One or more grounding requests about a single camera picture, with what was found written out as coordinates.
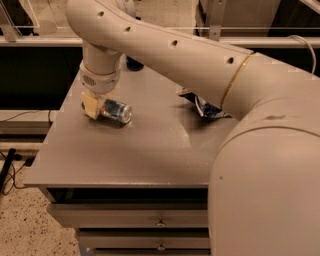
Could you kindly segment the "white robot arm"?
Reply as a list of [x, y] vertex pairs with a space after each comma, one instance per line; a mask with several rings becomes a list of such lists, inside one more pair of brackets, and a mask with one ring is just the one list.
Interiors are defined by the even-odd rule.
[[237, 119], [210, 172], [213, 256], [320, 256], [317, 76], [268, 56], [139, 21], [116, 0], [68, 0], [89, 112], [126, 54]]

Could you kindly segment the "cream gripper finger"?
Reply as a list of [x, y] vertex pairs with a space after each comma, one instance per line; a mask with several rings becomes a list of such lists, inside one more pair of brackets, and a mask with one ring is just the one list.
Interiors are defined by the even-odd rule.
[[81, 94], [82, 103], [84, 105], [84, 111], [91, 119], [96, 120], [101, 114], [102, 106], [105, 102], [103, 95], [96, 95], [91, 91], [83, 91]]

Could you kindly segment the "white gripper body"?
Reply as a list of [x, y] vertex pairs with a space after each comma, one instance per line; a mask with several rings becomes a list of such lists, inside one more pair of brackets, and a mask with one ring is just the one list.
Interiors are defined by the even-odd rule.
[[84, 62], [80, 63], [80, 81], [92, 93], [105, 95], [112, 91], [120, 79], [119, 61], [111, 65], [112, 70], [106, 74], [98, 74], [88, 69]]

